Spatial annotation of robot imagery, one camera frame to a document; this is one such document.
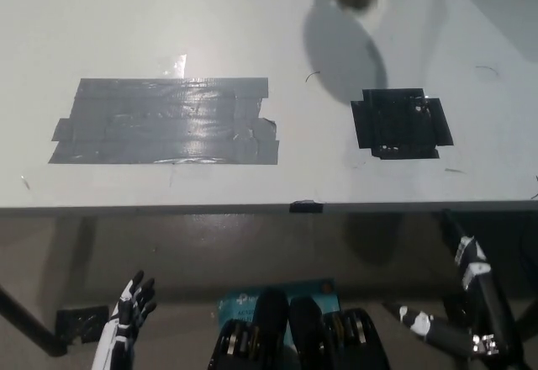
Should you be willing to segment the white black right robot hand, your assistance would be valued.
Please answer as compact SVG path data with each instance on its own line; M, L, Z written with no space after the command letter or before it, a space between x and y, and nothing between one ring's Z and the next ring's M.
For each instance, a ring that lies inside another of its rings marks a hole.
M475 238L459 238L455 264L464 291L466 327L403 304L388 304L386 308L415 336L444 353L459 359L478 359L490 369L527 369L509 303Z

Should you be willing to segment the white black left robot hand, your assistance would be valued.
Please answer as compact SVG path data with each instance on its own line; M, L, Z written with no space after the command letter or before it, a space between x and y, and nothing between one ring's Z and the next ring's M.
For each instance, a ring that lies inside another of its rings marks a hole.
M128 282L108 321L120 329L120 336L127 337L132 343L136 342L145 320L156 308L155 279L151 277L145 281L144 276L140 270Z

